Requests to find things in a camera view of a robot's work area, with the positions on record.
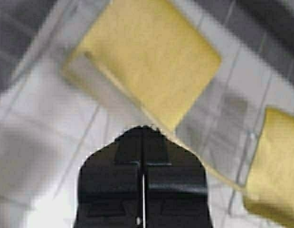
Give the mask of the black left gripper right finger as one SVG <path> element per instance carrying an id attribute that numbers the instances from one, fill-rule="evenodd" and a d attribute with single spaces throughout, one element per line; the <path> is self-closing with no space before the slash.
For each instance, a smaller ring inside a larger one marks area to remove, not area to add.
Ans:
<path id="1" fill-rule="evenodd" d="M 199 159 L 159 130 L 143 130 L 146 226 L 211 228 L 208 186 Z"/>

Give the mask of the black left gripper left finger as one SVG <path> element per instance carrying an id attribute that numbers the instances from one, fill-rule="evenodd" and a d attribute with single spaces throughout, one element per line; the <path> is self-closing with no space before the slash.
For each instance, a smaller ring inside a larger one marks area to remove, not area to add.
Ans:
<path id="1" fill-rule="evenodd" d="M 142 130 L 90 155 L 79 171 L 75 228 L 141 228 Z"/>

